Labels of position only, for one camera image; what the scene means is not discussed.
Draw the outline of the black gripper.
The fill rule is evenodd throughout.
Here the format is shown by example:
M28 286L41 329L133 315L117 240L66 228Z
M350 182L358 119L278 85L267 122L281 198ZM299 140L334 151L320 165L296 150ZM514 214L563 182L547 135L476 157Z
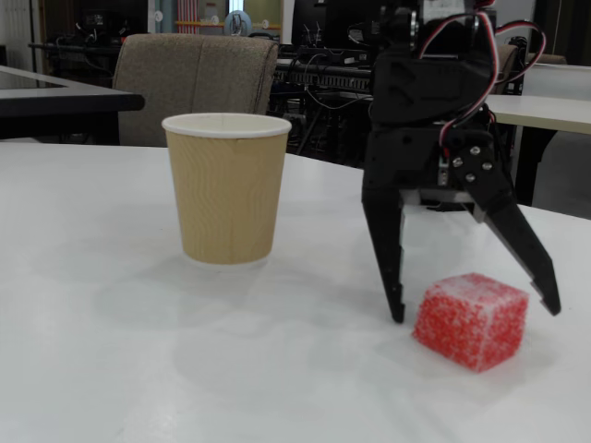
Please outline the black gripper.
M400 282L404 202L466 202L532 280L556 316L561 299L552 259L518 207L495 158L480 100L495 77L488 50L421 58L389 49L372 70L372 124L362 205L392 320L404 322Z

